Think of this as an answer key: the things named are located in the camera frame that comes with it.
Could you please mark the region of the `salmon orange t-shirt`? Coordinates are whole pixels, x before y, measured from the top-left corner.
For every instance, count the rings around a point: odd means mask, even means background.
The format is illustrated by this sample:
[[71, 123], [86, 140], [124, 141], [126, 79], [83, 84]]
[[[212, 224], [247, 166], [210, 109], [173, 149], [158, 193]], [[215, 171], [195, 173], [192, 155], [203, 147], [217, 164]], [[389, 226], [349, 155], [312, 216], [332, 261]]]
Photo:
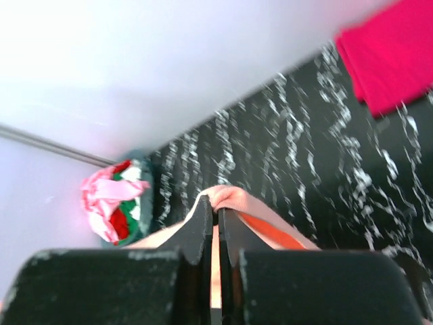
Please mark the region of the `salmon orange t-shirt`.
[[234, 211], [234, 221], [240, 221], [266, 247], [274, 250], [318, 250], [319, 247], [286, 222], [263, 201], [236, 186], [212, 186], [201, 191], [183, 221], [159, 230], [127, 246], [128, 249], [152, 249], [179, 246], [190, 260], [197, 257], [202, 241], [206, 213], [199, 203], [209, 203], [213, 213], [222, 209]]

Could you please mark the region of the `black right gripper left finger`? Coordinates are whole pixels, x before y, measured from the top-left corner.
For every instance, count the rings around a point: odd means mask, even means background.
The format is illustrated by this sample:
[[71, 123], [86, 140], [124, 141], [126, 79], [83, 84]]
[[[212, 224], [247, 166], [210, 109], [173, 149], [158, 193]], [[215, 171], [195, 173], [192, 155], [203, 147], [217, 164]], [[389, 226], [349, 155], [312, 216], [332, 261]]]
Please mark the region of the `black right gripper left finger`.
[[40, 251], [22, 266], [2, 324], [209, 324], [212, 207], [147, 249]]

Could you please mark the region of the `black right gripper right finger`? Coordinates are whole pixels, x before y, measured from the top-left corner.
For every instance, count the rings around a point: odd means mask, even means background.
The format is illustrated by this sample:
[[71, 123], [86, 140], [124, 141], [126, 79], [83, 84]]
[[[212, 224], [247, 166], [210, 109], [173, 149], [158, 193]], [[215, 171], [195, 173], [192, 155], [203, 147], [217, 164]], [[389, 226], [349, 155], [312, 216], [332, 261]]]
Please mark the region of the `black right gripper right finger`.
[[221, 209], [224, 324], [424, 324], [424, 275], [371, 251], [275, 250]]

